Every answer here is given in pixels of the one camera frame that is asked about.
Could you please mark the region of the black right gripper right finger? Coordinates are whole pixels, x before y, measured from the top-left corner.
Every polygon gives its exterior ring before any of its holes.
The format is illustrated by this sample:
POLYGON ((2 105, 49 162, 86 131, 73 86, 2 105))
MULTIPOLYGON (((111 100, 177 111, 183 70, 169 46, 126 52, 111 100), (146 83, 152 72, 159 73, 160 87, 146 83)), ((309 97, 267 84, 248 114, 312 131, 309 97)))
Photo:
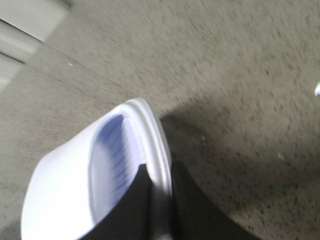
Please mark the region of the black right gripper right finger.
POLYGON ((256 240, 201 190, 181 161, 171 166, 175 240, 256 240))

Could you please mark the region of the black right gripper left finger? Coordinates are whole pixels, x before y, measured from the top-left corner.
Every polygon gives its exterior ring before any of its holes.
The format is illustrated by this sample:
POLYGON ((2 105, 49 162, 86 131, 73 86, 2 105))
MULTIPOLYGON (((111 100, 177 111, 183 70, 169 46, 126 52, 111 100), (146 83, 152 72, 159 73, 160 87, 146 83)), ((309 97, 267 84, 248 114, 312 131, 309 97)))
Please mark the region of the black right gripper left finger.
POLYGON ((112 211, 83 240, 147 240, 151 180, 145 164, 112 211))

